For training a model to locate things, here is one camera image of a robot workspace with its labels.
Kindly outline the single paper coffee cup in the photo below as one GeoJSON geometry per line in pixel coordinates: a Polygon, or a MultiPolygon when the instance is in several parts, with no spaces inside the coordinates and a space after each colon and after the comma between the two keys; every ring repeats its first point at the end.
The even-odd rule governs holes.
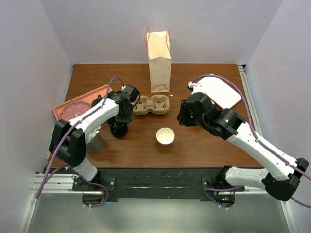
{"type": "Polygon", "coordinates": [[[156,132],[156,140],[161,147],[166,148],[175,139],[175,133],[170,128],[161,128],[156,132]]]}

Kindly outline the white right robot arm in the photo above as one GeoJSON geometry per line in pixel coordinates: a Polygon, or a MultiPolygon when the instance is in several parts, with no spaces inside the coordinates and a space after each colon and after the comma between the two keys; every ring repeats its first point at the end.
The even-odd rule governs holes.
{"type": "Polygon", "coordinates": [[[223,191],[249,186],[263,189],[277,200],[291,199],[308,168],[308,161],[278,150],[234,110],[219,110],[204,88],[201,83],[188,83],[191,95],[181,101],[177,116],[179,124],[200,126],[211,135],[241,148],[263,166],[260,169],[224,166],[210,185],[223,191]]]}

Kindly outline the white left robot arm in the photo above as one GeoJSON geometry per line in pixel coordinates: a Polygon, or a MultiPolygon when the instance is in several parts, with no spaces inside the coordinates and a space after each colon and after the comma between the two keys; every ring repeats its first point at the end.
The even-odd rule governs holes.
{"type": "Polygon", "coordinates": [[[86,157],[87,140],[93,140],[98,128],[105,122],[115,138],[128,133],[132,121],[134,101],[140,96],[138,89],[131,85],[121,91],[106,94],[96,105],[84,114],[70,121],[59,120],[54,127],[49,151],[69,165],[84,178],[89,190],[100,187],[98,170],[86,157]]]}

